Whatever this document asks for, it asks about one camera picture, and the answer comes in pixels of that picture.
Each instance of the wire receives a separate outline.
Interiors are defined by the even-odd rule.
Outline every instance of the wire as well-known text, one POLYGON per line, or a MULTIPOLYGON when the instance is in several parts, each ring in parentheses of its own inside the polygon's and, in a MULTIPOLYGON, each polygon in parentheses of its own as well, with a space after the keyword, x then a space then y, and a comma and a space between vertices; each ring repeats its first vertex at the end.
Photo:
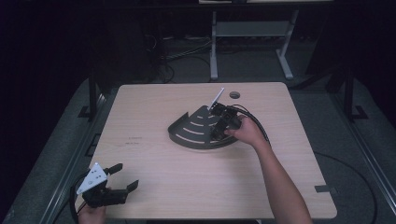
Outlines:
POLYGON ((163 66, 165 66, 165 72, 168 72, 168 69, 171 71, 171 77, 166 79, 166 74, 161 71, 161 69, 158 69, 158 73, 162 76, 163 78, 163 84, 169 83, 169 82, 173 82, 175 83, 172 79, 175 77, 175 70, 173 69, 172 66, 170 66, 169 64, 164 64, 163 66))
POLYGON ((84 174, 80 175, 75 183, 70 187, 70 192, 69 192, 69 206, 70 206, 70 213, 72 214, 73 220, 78 223, 78 213, 76 211, 75 203, 76 203, 76 185, 79 180, 87 176, 87 174, 90 171, 85 172, 84 174))
POLYGON ((243 109, 245 109, 247 112, 248 112, 248 110, 244 107, 244 106, 242 106, 242 105, 232 105, 232 106, 239 106, 239 107, 242 107, 243 109))
POLYGON ((338 159, 335 158, 335 157, 332 157, 332 156, 323 154, 323 153, 321 153, 321 152, 314 151, 314 153, 317 154, 317 155, 319 155, 319 156, 326 157, 326 158, 329 158, 329 159, 334 160, 334 161, 338 161, 339 163, 345 165, 346 167, 348 167, 348 168, 351 169, 353 172, 355 172, 358 176, 361 177, 361 179, 362 179, 362 180, 364 181, 364 183, 367 185, 367 188, 370 190, 370 193, 371 193, 372 198, 373 198, 374 213, 373 213, 372 220, 370 221, 370 224, 375 224, 376 217, 377 217, 377 214, 378 214, 378 204, 377 204, 377 200, 376 200, 376 197, 375 197, 374 190, 373 190, 373 188, 371 187, 371 185, 369 184, 369 181, 368 181, 357 169, 355 169, 353 166, 349 165, 348 163, 346 163, 346 162, 344 162, 344 161, 340 161, 340 160, 338 160, 338 159))
POLYGON ((85 205, 87 205, 86 202, 84 202, 82 205, 79 206, 79 209, 77 211, 77 214, 85 207, 85 205))

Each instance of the black bracket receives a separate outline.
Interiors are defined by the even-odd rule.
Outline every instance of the black bracket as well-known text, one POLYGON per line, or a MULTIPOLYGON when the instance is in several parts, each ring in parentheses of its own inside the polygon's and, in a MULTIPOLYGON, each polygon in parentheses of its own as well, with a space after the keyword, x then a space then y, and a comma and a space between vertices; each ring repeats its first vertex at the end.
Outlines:
POLYGON ((84 105, 79 111, 78 118, 88 118, 88 122, 91 122, 96 115, 96 85, 94 81, 93 71, 88 78, 88 85, 90 89, 90 106, 84 105))

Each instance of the dark background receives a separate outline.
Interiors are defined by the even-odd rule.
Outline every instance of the dark background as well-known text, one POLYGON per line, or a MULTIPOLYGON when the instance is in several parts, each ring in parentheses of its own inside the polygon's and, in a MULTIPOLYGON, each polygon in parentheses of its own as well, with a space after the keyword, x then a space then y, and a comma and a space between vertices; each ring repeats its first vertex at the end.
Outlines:
MULTIPOLYGON (((392 1, 339 2, 343 4, 336 4, 325 23, 310 73, 335 63, 351 67, 396 126, 396 8, 392 1)), ((142 37, 142 32, 155 34, 156 21, 136 12, 102 10, 101 3, 0 2, 1 219, 68 101, 90 73, 96 74, 102 91, 121 83, 147 83, 156 76, 158 55, 147 54, 142 37)), ((309 14, 302 15, 299 20, 312 23, 309 14)), ((164 32, 182 37, 193 27, 205 34, 203 21, 210 22, 210 13, 165 13, 164 32)))

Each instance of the wooden table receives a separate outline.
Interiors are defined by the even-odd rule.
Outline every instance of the wooden table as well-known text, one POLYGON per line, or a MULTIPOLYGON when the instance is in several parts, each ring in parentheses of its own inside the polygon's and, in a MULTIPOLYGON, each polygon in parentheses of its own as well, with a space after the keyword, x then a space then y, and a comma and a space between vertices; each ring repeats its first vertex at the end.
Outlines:
POLYGON ((224 105, 240 104, 261 121, 273 150, 302 193, 312 218, 336 209, 290 94, 282 83, 207 83, 120 87, 92 158, 103 168, 123 163, 107 186, 124 189, 139 179, 126 204, 107 217, 135 219, 272 218, 262 171, 253 148, 236 142, 190 149, 169 139, 167 128, 184 113, 209 105, 220 88, 224 105), (239 99, 229 96, 241 94, 239 99))

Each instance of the black fan-shaped object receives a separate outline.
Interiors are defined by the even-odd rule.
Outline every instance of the black fan-shaped object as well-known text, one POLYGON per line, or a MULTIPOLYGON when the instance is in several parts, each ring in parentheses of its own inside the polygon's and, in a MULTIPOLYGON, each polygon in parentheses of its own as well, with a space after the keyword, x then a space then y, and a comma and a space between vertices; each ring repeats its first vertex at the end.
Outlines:
POLYGON ((168 127, 169 138, 175 143, 195 149, 212 149, 225 147, 237 139, 227 136, 220 141, 211 139, 211 127, 216 125, 219 117, 209 114, 207 106, 201 106, 190 117, 184 114, 168 127))

